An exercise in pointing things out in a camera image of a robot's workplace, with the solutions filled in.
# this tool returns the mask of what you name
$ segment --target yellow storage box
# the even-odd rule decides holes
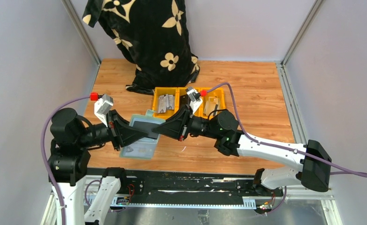
[[[198,88],[198,87],[194,87],[194,89],[196,89],[197,92],[200,92],[201,90],[210,90],[211,88]],[[152,109],[155,111],[154,113],[154,117],[157,118],[161,118],[161,119],[168,119],[170,118],[172,115],[174,115],[178,109],[179,109],[179,97],[182,95],[186,95],[186,88],[164,88],[164,87],[156,87],[156,89],[154,90],[154,97],[153,97],[153,106]],[[167,112],[165,113],[157,113],[157,107],[159,105],[158,103],[158,99],[159,96],[161,95],[174,95],[175,96],[175,109],[174,110],[167,110]],[[213,90],[210,93],[207,93],[207,95],[205,97],[203,97],[203,104],[200,106],[200,108],[195,112],[195,116],[199,116],[199,117],[203,117],[207,119],[208,115],[203,114],[203,110],[204,107],[206,106],[206,101],[205,99],[207,99],[210,96],[215,96],[218,97],[220,99],[220,109],[226,109],[226,105],[225,105],[225,96],[223,93],[223,88],[217,88],[215,90]]]

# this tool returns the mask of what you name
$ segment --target wooden table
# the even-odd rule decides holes
[[[192,87],[214,87],[229,82],[246,131],[263,138],[294,142],[275,63],[201,61],[201,71]],[[153,96],[125,90],[135,76],[135,65],[126,60],[105,59],[100,67],[93,91],[109,94],[114,109],[130,120],[132,114],[145,114],[151,109]],[[226,106],[233,111],[232,100],[224,87]],[[89,102],[85,117],[99,123]],[[254,174],[259,168],[277,168],[281,164],[253,157],[224,156],[215,149],[215,140],[188,137],[185,141],[162,136],[151,160],[120,158],[120,152],[108,143],[91,151],[90,167],[124,167],[134,170],[159,170],[202,173]]]

